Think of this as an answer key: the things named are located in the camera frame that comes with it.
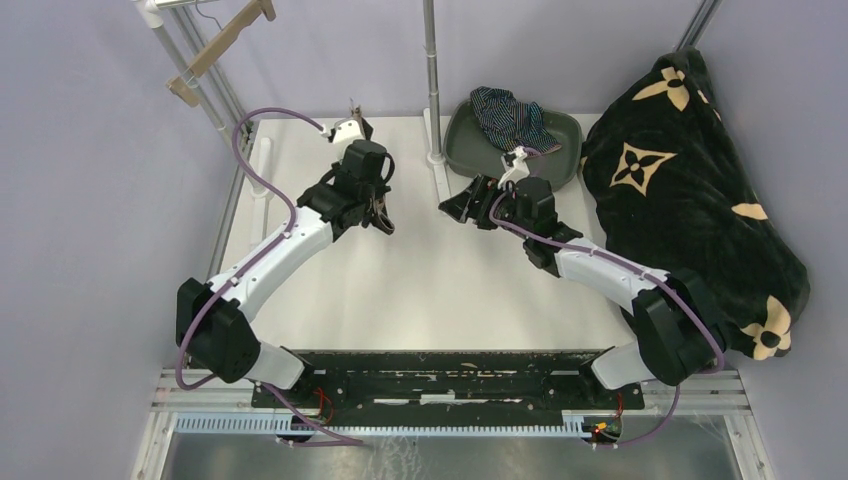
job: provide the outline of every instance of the gray wall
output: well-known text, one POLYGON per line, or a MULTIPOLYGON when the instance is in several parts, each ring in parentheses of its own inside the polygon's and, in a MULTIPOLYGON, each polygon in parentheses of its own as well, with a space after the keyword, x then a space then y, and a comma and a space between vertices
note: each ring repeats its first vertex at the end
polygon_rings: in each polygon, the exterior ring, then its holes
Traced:
POLYGON ((0 477, 126 478, 232 160, 128 1, 0 21, 0 477))
MULTIPOLYGON (((201 5, 225 22, 243 2, 201 5)), ((436 0, 442 106, 475 87, 576 113, 606 108, 673 49, 700 0, 436 0)), ((245 105, 339 115, 420 114, 427 105, 421 0, 277 0, 223 64, 245 105)), ((198 18, 211 35, 217 27, 198 18)))
POLYGON ((792 352, 739 362, 780 479, 845 478, 848 4, 726 0, 700 42, 719 111, 813 293, 792 352))

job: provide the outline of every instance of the striped cloth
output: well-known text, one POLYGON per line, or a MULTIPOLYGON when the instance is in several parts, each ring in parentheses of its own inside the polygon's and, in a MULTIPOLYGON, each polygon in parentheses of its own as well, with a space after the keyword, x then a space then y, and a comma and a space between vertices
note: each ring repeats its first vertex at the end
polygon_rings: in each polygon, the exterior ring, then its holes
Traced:
POLYGON ((479 87, 471 92, 471 106, 486 138, 503 151, 522 146, 544 154, 562 147, 545 130, 536 102, 521 103, 509 90, 479 87))

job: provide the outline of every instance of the white arm segment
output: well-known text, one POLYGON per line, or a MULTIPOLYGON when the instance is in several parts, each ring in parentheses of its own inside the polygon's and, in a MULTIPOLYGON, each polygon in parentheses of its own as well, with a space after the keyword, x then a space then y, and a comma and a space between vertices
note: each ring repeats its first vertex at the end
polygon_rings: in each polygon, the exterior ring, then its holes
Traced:
MULTIPOLYGON (((217 292, 242 265, 256 256, 274 238, 282 235, 286 224, 268 236, 250 254, 230 270, 212 277, 212 291, 217 292)), ((321 215, 309 208, 297 209, 297 221, 290 237, 271 250, 259 263, 245 272, 241 281, 221 296, 225 301, 238 300, 239 310, 248 322, 286 279, 309 257, 333 243, 333 228, 321 215)), ((250 380, 268 382, 288 390, 303 373, 303 362, 287 350, 260 340, 259 358, 245 374, 250 380)))
MULTIPOLYGON (((593 252, 603 250, 585 238, 576 238, 568 244, 591 248, 593 252)), ((668 278, 668 272, 665 270, 647 268, 618 255, 615 256, 636 265, 646 273, 650 273, 661 280, 668 278)), ((631 315, 633 314, 633 299, 639 295, 639 292, 656 287, 642 276, 594 254, 561 249, 556 253, 555 258, 557 271, 559 271, 561 277, 580 282, 597 290, 621 308, 627 310, 631 315)), ((592 363, 592 372, 604 388, 608 390, 616 390, 628 383, 654 378, 654 374, 648 370, 648 367, 642 361, 639 345, 636 342, 623 347, 615 347, 598 357, 592 363)))

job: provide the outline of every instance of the gray floor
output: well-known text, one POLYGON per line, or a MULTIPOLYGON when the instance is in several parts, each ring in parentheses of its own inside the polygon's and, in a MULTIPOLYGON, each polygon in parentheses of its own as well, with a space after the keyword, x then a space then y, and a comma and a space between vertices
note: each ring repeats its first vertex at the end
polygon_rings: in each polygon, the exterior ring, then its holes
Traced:
MULTIPOLYGON (((632 435, 655 419, 628 418, 632 435)), ((259 435, 178 434, 163 478, 741 479, 720 418, 676 418, 654 440, 593 452, 574 439, 372 438, 358 448, 293 450, 259 435)))

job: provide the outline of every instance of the white wall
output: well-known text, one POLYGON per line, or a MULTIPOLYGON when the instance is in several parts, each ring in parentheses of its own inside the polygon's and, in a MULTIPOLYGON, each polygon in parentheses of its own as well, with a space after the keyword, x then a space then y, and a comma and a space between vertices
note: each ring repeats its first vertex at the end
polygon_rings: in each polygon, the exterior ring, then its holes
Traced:
MULTIPOLYGON (((201 5, 224 23, 244 4, 201 5)), ((421 0, 276 0, 223 58, 245 105, 337 116, 427 106, 421 0)), ((443 113, 485 84, 576 113, 602 111, 671 51, 700 0, 436 0, 443 113)), ((210 36, 211 20, 198 18, 210 36)))
POLYGON ((126 478, 232 160, 128 1, 0 18, 0 477, 126 478))
POLYGON ((740 362, 778 478, 845 478, 848 4, 723 2, 700 42, 766 212, 809 268, 792 352, 740 362))

